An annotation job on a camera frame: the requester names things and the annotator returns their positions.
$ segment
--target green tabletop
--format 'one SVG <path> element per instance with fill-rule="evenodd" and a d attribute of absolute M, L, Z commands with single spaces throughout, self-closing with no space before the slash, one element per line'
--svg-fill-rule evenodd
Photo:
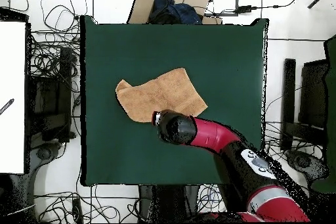
<path fill-rule="evenodd" d="M 85 17 L 86 156 L 93 184 L 220 183 L 212 155 L 158 139 L 116 100 L 124 79 L 136 86 L 185 68 L 208 108 L 199 116 L 231 125 L 260 148 L 263 48 L 268 20 L 250 26 L 95 24 Z"/>

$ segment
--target black border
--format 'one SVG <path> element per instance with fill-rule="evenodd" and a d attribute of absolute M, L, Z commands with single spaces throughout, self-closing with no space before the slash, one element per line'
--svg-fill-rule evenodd
<path fill-rule="evenodd" d="M 81 77 L 79 80 L 80 95 L 81 95 L 81 177 L 80 183 L 82 186 L 87 187 L 85 180 L 87 178 L 87 124 L 86 124 L 86 114 L 87 114 L 87 96 L 85 92 L 85 82 L 86 82 L 86 64 L 85 64 L 85 43 L 86 43 L 86 27 L 85 27 L 85 17 L 79 17 L 79 29 L 80 29 L 80 55 L 79 64 L 81 67 Z"/>
<path fill-rule="evenodd" d="M 87 176 L 87 144 L 86 144 L 86 134 L 87 134 L 87 128 L 86 128 L 86 92 L 85 92 L 85 83 L 86 83 L 86 63 L 85 63 L 85 44 L 86 44 L 86 27 L 85 27 L 85 18 L 89 17 L 96 25 L 104 25 L 99 24 L 96 22 L 96 20 L 92 16 L 84 16 L 81 15 L 79 17 L 79 26 L 80 26 L 80 57 L 79 57 L 79 63 L 81 66 L 81 78 L 80 78 L 80 95 L 81 95 L 81 177 L 80 177 L 80 183 L 84 187 L 88 187 L 86 184 L 86 176 Z M 266 72 L 267 72 L 267 45 L 268 45 L 268 39 L 267 39 L 267 33 L 268 33 L 268 27 L 269 27 L 269 19 L 267 18 L 256 18 L 250 25 L 239 25 L 243 27 L 253 27 L 256 25 L 260 20 L 265 21 L 265 26 L 263 30 L 263 40 L 264 40 L 264 48 L 262 52 L 262 58 L 263 58 L 263 87 L 262 87 L 262 100 L 261 100 L 261 143 L 260 143 L 260 150 L 257 150 L 255 146 L 249 144 L 247 141 L 246 143 L 251 146 L 251 148 L 255 149 L 257 152 L 261 152 L 264 149 L 265 145 L 265 129 L 266 129 L 266 123 L 265 123 L 265 106 L 266 106 Z M 208 27 L 216 26 L 216 24 L 210 24 L 207 25 Z M 111 184 L 111 183 L 99 183 L 99 185 L 117 185 L 117 184 Z"/>
<path fill-rule="evenodd" d="M 3 9 L 0 7 L 0 20 L 5 22 L 25 22 L 26 23 L 26 55 L 24 68 L 24 174 L 30 172 L 30 121 L 29 113 L 32 106 L 35 106 L 35 99 L 31 101 L 31 72 L 30 62 L 32 59 L 32 31 L 31 24 L 28 23 L 29 16 L 20 12 Z"/>

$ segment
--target tangled wires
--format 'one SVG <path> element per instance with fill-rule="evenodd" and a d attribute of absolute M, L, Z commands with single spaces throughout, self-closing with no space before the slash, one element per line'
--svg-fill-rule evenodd
<path fill-rule="evenodd" d="M 43 0 L 41 0 L 41 10 L 43 13 L 43 23 L 49 30 L 40 30 L 31 32 L 31 74 L 32 76 L 43 76 L 48 78 L 54 78 L 57 81 L 64 83 L 73 93 L 78 93 L 69 84 L 66 83 L 62 74 L 60 74 L 60 65 L 63 60 L 61 60 L 60 50 L 61 48 L 70 48 L 72 50 L 72 57 L 70 59 L 71 64 L 71 77 L 76 78 L 79 76 L 79 66 L 78 60 L 80 55 L 80 44 L 79 44 L 79 15 L 75 13 L 72 0 L 70 1 L 71 10 L 64 5 L 57 5 L 49 11 L 45 16 L 45 11 L 43 9 Z M 87 0 L 85 0 L 86 12 L 87 14 Z M 59 8 L 63 8 L 58 16 L 58 19 L 54 26 L 48 23 L 48 18 L 51 14 Z M 72 22 L 66 29 L 58 29 L 57 24 L 60 21 L 60 17 L 63 13 L 71 14 Z"/>

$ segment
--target white floor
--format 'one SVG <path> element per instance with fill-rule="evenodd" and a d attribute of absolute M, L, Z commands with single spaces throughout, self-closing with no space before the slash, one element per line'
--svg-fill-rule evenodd
<path fill-rule="evenodd" d="M 25 9 L 26 0 L 10 0 L 11 7 L 16 9 Z M 26 12 L 30 16 L 32 30 L 47 30 L 43 24 L 43 12 L 41 10 L 41 0 L 28 0 L 30 7 Z M 93 15 L 98 23 L 126 23 L 129 12 L 131 10 L 133 0 L 72 0 L 73 7 L 77 14 Z M 234 0 L 227 0 L 227 5 L 232 6 Z M 239 5 L 252 5 L 260 7 L 261 5 L 286 5 L 292 0 L 239 0 Z M 321 0 L 312 9 L 307 6 L 313 0 L 296 0 L 292 5 L 278 9 L 263 9 L 255 10 L 248 14 L 242 14 L 238 17 L 224 17 L 223 24 L 250 24 L 256 18 L 268 18 L 270 27 L 268 29 L 268 70 L 267 70 L 267 90 L 266 90 L 266 105 L 274 99 L 282 95 L 282 70 L 285 58 L 294 58 L 297 61 L 297 87 L 301 84 L 301 68 L 305 62 L 319 60 L 325 58 L 323 40 L 330 38 L 336 34 L 336 0 Z M 70 0 L 42 0 L 44 15 L 46 15 L 53 7 L 57 5 L 65 5 L 71 9 Z M 57 15 L 52 15 L 50 24 L 55 24 L 60 10 L 55 12 Z M 58 24 L 59 28 L 66 28 L 71 23 L 70 15 L 64 12 L 62 19 Z M 296 94 L 296 102 L 299 102 L 299 92 Z M 278 100 L 270 105 L 266 114 L 266 121 L 280 121 L 280 105 L 281 100 Z M 296 118 L 298 114 L 299 104 L 296 104 Z M 290 176 L 301 185 L 306 185 L 302 174 L 290 169 L 284 160 L 281 160 L 283 168 Z M 44 195 L 49 193 L 75 192 L 76 180 L 79 174 L 81 164 L 81 145 L 78 138 L 71 140 L 67 145 L 64 156 L 53 161 L 47 166 L 43 166 L 38 174 L 35 182 L 35 194 Z M 82 187 L 78 184 L 78 191 L 82 197 L 87 197 L 90 202 L 91 191 L 89 187 Z M 113 197 L 138 197 L 137 186 L 125 185 L 99 185 L 97 198 L 102 206 L 116 207 L 121 218 L 129 214 L 127 210 L 128 204 L 134 204 L 134 199 L 115 199 Z M 36 199 L 37 214 L 45 210 L 55 198 L 41 197 Z M 93 198 L 93 204 L 98 205 L 97 199 Z M 71 210 L 71 203 L 68 202 L 68 208 Z M 90 212 L 90 207 L 82 203 L 83 213 Z M 105 211 L 108 217 L 114 217 L 116 212 L 113 209 Z M 93 212 L 93 217 L 97 216 L 97 212 Z M 47 213 L 46 220 L 55 219 L 53 213 Z M 110 222 L 117 222 L 118 217 L 111 219 Z M 129 216 L 124 222 L 136 222 L 135 216 Z M 105 223 L 106 220 L 102 216 L 96 217 L 93 223 Z"/>

